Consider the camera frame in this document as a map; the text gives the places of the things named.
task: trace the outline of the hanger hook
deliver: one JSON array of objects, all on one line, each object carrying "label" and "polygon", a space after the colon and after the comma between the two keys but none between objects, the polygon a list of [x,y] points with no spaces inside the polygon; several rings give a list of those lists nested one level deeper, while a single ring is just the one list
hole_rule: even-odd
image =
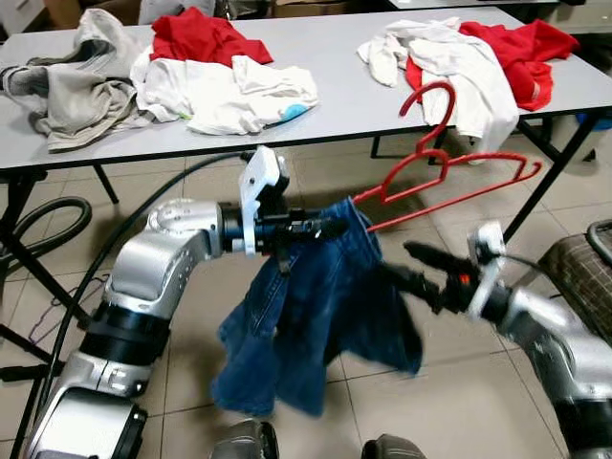
[{"label": "hanger hook", "polygon": [[408,96],[408,98],[405,100],[404,104],[402,105],[402,108],[400,109],[400,116],[405,117],[406,113],[408,113],[408,110],[410,109],[412,104],[416,100],[418,100],[424,93],[432,89],[444,89],[447,91],[448,93],[447,112],[442,118],[442,121],[440,122],[440,124],[438,124],[431,132],[429,132],[428,134],[425,134],[417,142],[417,145],[416,145],[417,155],[422,155],[426,144],[429,141],[438,137],[440,134],[442,134],[442,131],[444,131],[447,128],[448,121],[450,120],[450,116],[452,115],[452,110],[455,107],[455,101],[456,101],[455,89],[452,87],[450,83],[446,81],[433,81],[429,84],[426,84],[425,86],[422,86],[418,90],[414,91],[410,96]]}]

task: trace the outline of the white cloth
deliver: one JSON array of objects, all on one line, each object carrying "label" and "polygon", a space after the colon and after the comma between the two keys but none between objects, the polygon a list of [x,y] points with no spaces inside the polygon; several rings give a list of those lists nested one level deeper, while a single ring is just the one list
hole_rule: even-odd
[{"label": "white cloth", "polygon": [[130,77],[140,110],[159,121],[190,119],[187,127],[213,135],[258,133],[290,120],[318,103],[309,71],[276,70],[245,55],[232,67],[193,60],[155,59],[151,49],[134,63]]},{"label": "white cloth", "polygon": [[[518,123],[518,107],[510,84],[491,46],[458,32],[456,17],[446,21],[394,22],[358,48],[374,79],[396,86],[398,67],[410,56],[423,69],[423,84],[448,81],[457,101],[450,124],[461,135],[480,139],[476,152],[494,152]],[[423,96],[427,124],[439,124],[447,111],[445,91]]]}]

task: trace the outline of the tile floor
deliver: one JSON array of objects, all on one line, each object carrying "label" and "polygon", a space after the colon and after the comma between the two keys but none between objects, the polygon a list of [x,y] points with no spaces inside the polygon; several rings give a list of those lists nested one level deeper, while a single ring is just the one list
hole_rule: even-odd
[{"label": "tile floor", "polygon": [[[410,135],[385,138],[382,154],[408,152],[414,142],[415,137]],[[559,238],[612,215],[612,156],[607,145],[612,146],[612,139],[601,147],[597,162],[568,168],[513,239],[512,252],[538,258]],[[378,182],[393,161],[371,161],[369,147],[366,140],[283,149],[293,177],[287,191],[290,200],[323,206]],[[535,155],[520,137],[512,137],[507,147]],[[59,283],[74,287],[109,229],[161,183],[194,161],[179,158],[106,167],[120,196],[116,207],[110,204],[91,168],[50,174],[46,182],[36,186],[29,207],[54,197],[77,195],[92,203],[94,220],[78,238],[44,256],[42,262]],[[241,170],[237,162],[203,170],[175,186],[166,198],[183,195],[235,200]],[[474,184],[494,183],[507,177],[509,170],[504,164],[483,164],[455,172],[444,186],[404,203],[403,211],[468,191]],[[432,174],[432,168],[415,164],[399,178],[398,186],[417,183]],[[383,232],[384,255],[423,269],[441,281],[439,273],[410,260],[401,244],[413,239],[465,253],[469,231],[490,219],[508,225],[535,184],[498,190]],[[0,200],[0,204],[6,204],[6,191]],[[384,217],[373,209],[365,207],[375,213],[373,218]],[[73,218],[71,211],[57,211],[41,221],[27,240],[52,234]],[[112,261],[113,256],[100,275],[108,272]],[[223,412],[210,404],[208,383],[224,359],[215,330],[240,301],[261,264],[260,258],[230,255],[202,265],[194,273],[174,317],[170,343],[141,400],[151,415],[141,459],[204,458],[223,427],[240,419],[236,413]],[[521,274],[517,267],[507,272],[510,279]],[[545,282],[536,286],[542,291],[550,288]],[[98,297],[99,291],[86,307],[95,307]],[[28,334],[49,301],[49,294],[38,282],[20,270],[5,286],[2,319],[15,331]],[[419,376],[407,379],[379,365],[342,356],[330,367],[322,418],[312,419],[283,403],[277,405],[272,421],[281,457],[356,459],[364,441],[384,432],[411,439],[431,459],[562,457],[565,445],[555,415],[522,351],[500,339],[485,323],[469,323],[451,314],[435,317],[423,303],[412,298],[408,301],[426,344],[425,366]],[[42,337],[60,314],[60,310],[52,310],[35,335]],[[72,329],[65,351],[76,346],[81,336]],[[40,345],[49,349],[52,341],[53,333]],[[8,343],[0,347],[1,365],[31,361]],[[9,457],[28,390],[25,383],[5,384],[0,389],[0,459]]]}]

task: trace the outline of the red cloth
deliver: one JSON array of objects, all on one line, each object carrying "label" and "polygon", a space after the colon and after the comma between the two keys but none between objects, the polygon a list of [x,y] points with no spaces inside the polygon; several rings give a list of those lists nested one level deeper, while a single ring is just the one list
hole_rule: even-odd
[{"label": "red cloth", "polygon": [[233,55],[247,55],[260,64],[273,61],[260,40],[248,40],[226,19],[205,16],[194,7],[178,16],[163,16],[152,27],[155,38],[151,60],[190,59],[228,67]]},{"label": "red cloth", "polygon": [[566,59],[579,47],[573,36],[539,19],[512,31],[504,26],[464,22],[459,32],[477,36],[491,45],[513,89],[516,104],[526,110],[537,110],[551,101],[553,77],[551,66],[544,61]]}]

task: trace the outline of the clothing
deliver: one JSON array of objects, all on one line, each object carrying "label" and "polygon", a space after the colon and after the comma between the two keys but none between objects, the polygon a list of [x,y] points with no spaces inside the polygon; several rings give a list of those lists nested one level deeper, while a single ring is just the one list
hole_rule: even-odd
[{"label": "clothing", "polygon": [[34,128],[47,135],[49,150],[82,146],[124,123],[146,122],[126,81],[142,48],[112,14],[89,9],[72,53],[5,68],[3,90],[39,116]]},{"label": "clothing", "polygon": [[348,230],[292,245],[289,276],[270,258],[221,324],[228,361],[212,383],[218,406],[263,416],[277,396],[320,415],[326,366],[342,351],[418,371],[421,339],[397,289],[378,275],[381,250],[369,222],[349,199],[322,215],[344,219]]},{"label": "clothing", "polygon": [[187,127],[203,134],[257,133],[318,103],[307,70],[276,70],[245,55],[235,55],[232,68],[193,60],[149,61],[149,51],[139,56],[131,78],[139,108],[159,121],[190,119]]},{"label": "clothing", "polygon": [[228,20],[206,17],[193,7],[179,16],[164,16],[152,27],[155,38],[151,60],[190,59],[229,67],[233,55],[247,55],[260,64],[273,61],[260,40],[248,40]]},{"label": "clothing", "polygon": [[142,0],[138,23],[153,24],[162,16],[173,16],[191,7],[206,16],[213,16],[215,5],[215,0]]},{"label": "clothing", "polygon": [[459,32],[477,36],[489,43],[499,59],[514,98],[520,108],[538,110],[551,101],[553,58],[567,58],[579,47],[578,41],[544,21],[509,31],[504,26],[483,26],[464,22]]},{"label": "clothing", "polygon": [[[449,124],[461,135],[480,139],[476,152],[493,152],[514,130],[518,108],[491,47],[459,33],[458,27],[456,17],[443,22],[394,22],[361,45],[358,54],[372,77],[387,86],[397,85],[397,68],[405,69],[409,57],[423,69],[423,84],[448,81],[457,94]],[[427,124],[439,124],[447,107],[446,92],[424,94]]]}]

